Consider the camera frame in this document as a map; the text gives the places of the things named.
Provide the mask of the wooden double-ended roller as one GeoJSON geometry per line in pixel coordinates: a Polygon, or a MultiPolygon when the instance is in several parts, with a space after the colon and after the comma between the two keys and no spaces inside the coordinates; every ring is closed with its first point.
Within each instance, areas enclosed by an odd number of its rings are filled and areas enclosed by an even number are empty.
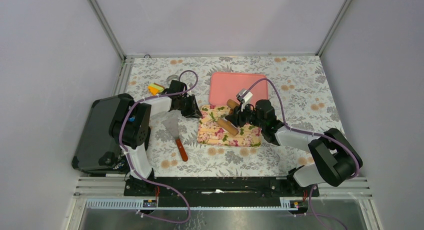
{"type": "Polygon", "coordinates": [[[239,134],[239,129],[230,121],[232,114],[234,113],[234,109],[239,107],[240,105],[232,99],[229,99],[226,102],[226,105],[230,108],[229,113],[224,117],[219,118],[216,122],[221,128],[223,128],[226,132],[230,133],[233,136],[239,134]]]}

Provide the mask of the floral cutting board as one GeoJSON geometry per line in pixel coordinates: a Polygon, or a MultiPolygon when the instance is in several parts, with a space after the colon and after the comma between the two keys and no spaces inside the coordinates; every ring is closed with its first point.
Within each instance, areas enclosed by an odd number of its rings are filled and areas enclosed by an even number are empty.
{"type": "Polygon", "coordinates": [[[261,129],[250,124],[235,127],[225,117],[232,111],[224,105],[203,105],[200,107],[197,141],[205,145],[230,147],[260,147],[261,129]]]}

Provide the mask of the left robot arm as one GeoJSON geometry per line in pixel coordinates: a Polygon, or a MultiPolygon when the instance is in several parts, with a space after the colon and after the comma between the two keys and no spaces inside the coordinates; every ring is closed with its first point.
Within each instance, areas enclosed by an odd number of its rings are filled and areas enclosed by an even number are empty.
{"type": "Polygon", "coordinates": [[[150,118],[154,115],[180,111],[185,118],[202,117],[196,96],[189,93],[187,85],[172,80],[164,93],[135,101],[127,94],[116,96],[118,104],[109,126],[109,135],[121,147],[128,162],[130,175],[137,180],[136,189],[144,196],[152,194],[155,182],[147,148],[150,140],[150,118]]]}

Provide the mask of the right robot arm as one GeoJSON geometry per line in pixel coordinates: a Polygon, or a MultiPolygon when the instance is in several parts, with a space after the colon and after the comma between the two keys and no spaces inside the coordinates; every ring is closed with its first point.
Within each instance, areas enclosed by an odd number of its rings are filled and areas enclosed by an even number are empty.
{"type": "Polygon", "coordinates": [[[218,120],[218,125],[232,135],[241,134],[246,124],[260,129],[264,140],[276,146],[289,146],[310,153],[313,163],[289,171],[287,191],[301,195],[308,186],[327,183],[339,186],[356,177],[363,161],[345,136],[336,128],[316,133],[289,127],[277,119],[271,102],[262,99],[255,106],[236,103],[229,99],[229,114],[218,120]]]}

